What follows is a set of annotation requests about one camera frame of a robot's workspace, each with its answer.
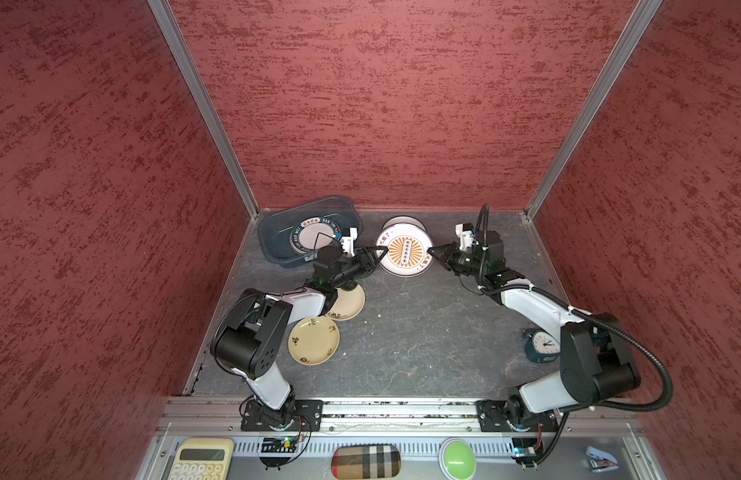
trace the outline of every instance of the green round button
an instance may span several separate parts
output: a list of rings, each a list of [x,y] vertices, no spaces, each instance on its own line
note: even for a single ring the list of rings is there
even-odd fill
[[[464,442],[453,442],[445,447],[443,461],[448,473],[456,480],[469,480],[474,475],[474,454]]]

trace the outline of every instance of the calculator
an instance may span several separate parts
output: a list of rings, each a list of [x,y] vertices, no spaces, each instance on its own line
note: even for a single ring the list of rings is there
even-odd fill
[[[187,438],[178,447],[168,480],[225,480],[232,451],[229,438]]]

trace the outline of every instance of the translucent plastic bin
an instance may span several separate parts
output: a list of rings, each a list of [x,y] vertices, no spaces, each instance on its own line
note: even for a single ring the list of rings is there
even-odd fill
[[[363,221],[352,201],[334,195],[264,217],[258,242],[272,264],[293,268],[314,260],[334,234],[352,226],[362,233]]]

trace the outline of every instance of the red textured wall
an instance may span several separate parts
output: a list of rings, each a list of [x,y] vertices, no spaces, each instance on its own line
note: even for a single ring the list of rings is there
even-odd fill
[[[634,4],[171,2],[261,206],[518,210]]]
[[[536,222],[572,302],[669,365],[669,477],[740,479],[741,2],[664,1]]]
[[[132,477],[246,222],[146,2],[0,2],[0,478]]]

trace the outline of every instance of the wire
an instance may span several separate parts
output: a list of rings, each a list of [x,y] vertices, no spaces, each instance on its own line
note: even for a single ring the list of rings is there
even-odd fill
[[[535,447],[533,447],[533,449],[534,449],[534,450],[536,450],[536,451],[538,452],[538,450],[539,450],[539,447],[541,446],[541,424],[540,424],[540,423],[538,423],[537,425],[538,425],[538,428],[539,428],[539,434],[538,434],[538,436],[536,437],[536,446],[535,446]]]
[[[472,293],[474,295],[485,295],[485,293],[483,293],[482,291],[481,292],[475,292],[474,290],[470,290],[470,288],[468,286],[464,285],[464,280],[463,280],[463,277],[461,275],[459,275],[459,281],[461,282],[461,286],[464,287],[464,289],[466,289],[467,292]]]
[[[484,292],[486,295],[496,295],[497,293],[506,292],[508,290],[515,290],[515,289],[523,289],[523,290],[529,290],[528,285],[523,283],[513,283],[511,285],[505,285],[502,286],[496,290],[491,290]],[[647,348],[644,347],[644,345],[640,342],[638,342],[636,339],[631,337],[629,334],[624,332],[623,330],[615,328],[615,326],[611,326],[608,323],[605,323],[604,321],[596,318],[595,316],[589,315],[588,313],[582,312],[581,310],[578,310],[576,307],[568,305],[567,302],[563,302],[556,296],[554,296],[552,293],[547,292],[546,290],[542,290],[538,288],[537,286],[530,287],[530,291],[536,292],[541,296],[545,296],[552,302],[555,302],[562,308],[569,310],[574,316],[577,316],[581,320],[584,320],[584,322],[587,322],[591,325],[596,326],[599,329],[605,330],[606,332],[609,332],[611,335],[615,335],[623,340],[625,340],[627,343],[632,345],[635,349],[639,350],[650,362],[653,364],[656,371],[659,373],[659,377],[662,381],[662,392],[661,396],[657,398],[656,400],[648,403],[621,403],[621,402],[613,402],[610,400],[602,400],[601,402],[597,402],[595,405],[597,406],[604,406],[608,408],[615,408],[617,410],[625,410],[627,412],[653,412],[654,410],[658,410],[660,408],[664,408],[669,404],[669,402],[672,400],[672,396],[674,395],[675,388],[672,383],[672,377],[669,376],[669,371],[666,369],[664,364],[661,363],[661,361]]]
[[[304,427],[304,420],[301,419],[300,415],[297,417],[298,417],[298,434],[296,435],[296,439],[298,440],[299,438],[301,438],[301,430]]]
[[[485,263],[487,262],[488,257],[488,251],[486,248],[488,247],[488,210],[489,210],[488,204],[483,205],[482,208],[480,208],[480,214],[477,215],[477,231],[480,230],[483,231],[483,242],[481,243],[481,248],[483,249],[482,256],[480,257],[480,269],[477,271],[477,285],[478,288],[480,285],[483,284],[483,274],[485,273]]]
[[[557,432],[555,432],[555,436],[554,438],[552,438],[552,441],[549,443],[549,447],[547,447],[547,449],[544,450],[544,453],[541,454],[541,457],[539,457],[538,460],[534,460],[531,463],[523,463],[523,466],[535,467],[548,458],[549,454],[551,454],[552,450],[555,448],[555,445],[557,445],[557,441],[560,439],[560,436],[563,434],[563,429],[565,428],[565,424],[568,421],[568,415],[570,415],[570,412],[563,413],[563,418],[560,420],[560,423],[557,426]]]
[[[312,439],[312,422],[309,419],[309,416],[305,416],[304,419],[307,421],[307,424],[309,425],[309,438],[307,438],[307,444],[304,445],[304,447],[301,449],[301,451],[298,453],[297,456],[294,456],[293,458],[288,460],[286,463],[282,464],[282,466],[287,466],[289,463],[295,462],[296,458],[300,457],[301,454],[306,451],[307,447],[309,447],[309,442],[311,442],[311,439]],[[300,427],[301,416],[298,416],[298,421],[299,421],[299,427]]]
[[[237,411],[240,412],[240,416],[241,417],[244,417],[242,415],[242,406],[243,405],[248,405],[248,402],[250,402],[250,399],[253,398],[253,397],[255,397],[255,395],[251,395],[248,398],[246,398],[245,400],[243,400],[242,402],[240,402],[240,407],[237,408]]]
[[[330,236],[330,235],[325,234],[323,232],[318,232],[318,235],[314,238],[314,245],[313,245],[312,250],[318,250],[318,240],[320,239],[320,235],[327,236],[327,238],[330,239],[330,242],[328,242],[327,245],[331,245],[334,242],[337,243],[339,246],[341,245],[341,242],[335,236]]]

